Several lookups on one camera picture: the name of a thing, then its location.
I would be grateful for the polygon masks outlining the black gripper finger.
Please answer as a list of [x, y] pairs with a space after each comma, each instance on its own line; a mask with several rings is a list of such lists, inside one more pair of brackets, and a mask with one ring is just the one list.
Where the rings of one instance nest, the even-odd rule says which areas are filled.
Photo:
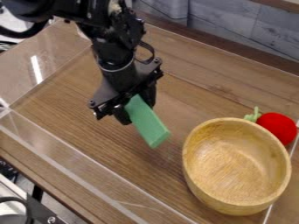
[[156, 80], [144, 80], [138, 92], [144, 102], [152, 108], [156, 100]]
[[117, 104], [113, 107], [113, 116], [122, 125], [129, 125], [131, 123], [129, 114], [126, 113], [125, 108], [121, 104]]

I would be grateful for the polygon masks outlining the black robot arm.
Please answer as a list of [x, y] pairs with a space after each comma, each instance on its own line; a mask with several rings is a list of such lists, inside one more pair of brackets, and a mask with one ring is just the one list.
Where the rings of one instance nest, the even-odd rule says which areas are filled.
[[142, 121], [156, 123], [153, 112], [156, 82], [164, 75], [161, 60], [135, 57], [142, 47], [154, 49], [142, 41], [145, 22], [137, 17], [125, 0], [0, 0], [13, 16], [31, 24], [25, 31], [13, 31], [0, 25], [0, 35], [27, 39], [45, 27], [47, 21], [62, 18], [75, 24], [90, 42], [93, 57], [102, 80], [87, 107], [97, 119], [113, 116], [123, 125]]

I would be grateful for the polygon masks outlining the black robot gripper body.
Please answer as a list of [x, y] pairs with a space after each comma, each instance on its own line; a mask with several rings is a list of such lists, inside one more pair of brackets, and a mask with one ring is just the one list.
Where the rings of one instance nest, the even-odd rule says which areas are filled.
[[158, 57], [139, 61], [134, 55], [122, 67], [115, 69], [103, 67], [98, 59], [98, 53], [91, 50], [98, 70], [102, 74], [99, 86], [93, 97], [87, 101], [87, 107], [93, 110], [97, 120], [113, 115], [113, 107], [121, 104], [123, 107], [130, 98], [139, 95], [141, 82], [157, 81], [162, 76], [162, 61]]

